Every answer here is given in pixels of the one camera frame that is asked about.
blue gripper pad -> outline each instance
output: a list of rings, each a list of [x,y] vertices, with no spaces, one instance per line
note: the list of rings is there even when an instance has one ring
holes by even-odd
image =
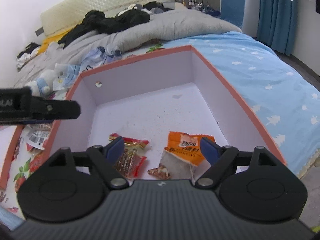
[[[221,157],[222,147],[212,140],[209,140],[207,137],[203,137],[200,140],[200,151],[210,165],[214,165]]]
[[[119,136],[106,145],[103,150],[103,156],[108,160],[112,165],[116,164],[116,161],[124,153],[124,139]]]

black circular pad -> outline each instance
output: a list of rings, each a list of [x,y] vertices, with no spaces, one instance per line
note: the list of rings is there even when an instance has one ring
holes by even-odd
[[[26,218],[62,223],[91,213],[105,191],[98,179],[75,168],[49,167],[27,179],[17,197]]]
[[[307,190],[284,166],[256,166],[234,174],[220,187],[222,204],[235,215],[259,222],[299,217]]]

yellow cloth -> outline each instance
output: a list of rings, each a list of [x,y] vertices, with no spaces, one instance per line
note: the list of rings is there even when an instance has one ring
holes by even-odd
[[[59,40],[61,40],[61,38],[64,36],[64,35],[66,35],[70,30],[72,30],[73,29],[73,27],[72,28],[70,28],[70,29],[68,29],[68,30],[66,30],[66,31],[63,31],[63,32],[61,32],[61,33],[58,33],[58,34],[56,34],[56,35],[53,35],[53,36],[50,36],[50,37],[48,37],[48,38],[45,38],[44,40],[43,40],[43,43],[42,43],[42,46],[39,48],[39,50],[38,50],[38,55],[40,55],[41,53],[44,53],[46,50],[47,50],[47,48],[48,48],[48,46],[49,46],[49,44],[51,43],[51,42],[58,42]]]

barcode label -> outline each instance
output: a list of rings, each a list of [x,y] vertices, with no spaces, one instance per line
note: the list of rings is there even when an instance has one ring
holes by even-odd
[[[34,142],[34,143],[37,143],[38,140],[39,140],[39,137],[34,136],[34,135],[31,135],[31,136],[29,137],[29,140],[32,141],[32,142]]]
[[[25,137],[25,142],[39,150],[44,150],[43,144],[46,142],[50,132],[39,131],[29,128],[28,134]]]

gray comforter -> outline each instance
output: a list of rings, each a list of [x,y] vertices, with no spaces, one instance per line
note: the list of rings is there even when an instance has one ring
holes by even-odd
[[[14,87],[35,80],[42,71],[54,69],[56,63],[79,65],[81,58],[97,46],[113,43],[121,52],[134,49],[152,39],[165,41],[201,34],[241,32],[235,25],[195,10],[172,10],[150,16],[150,21],[119,33],[89,32],[74,40],[68,47],[53,42],[45,53],[37,56],[17,73]]]

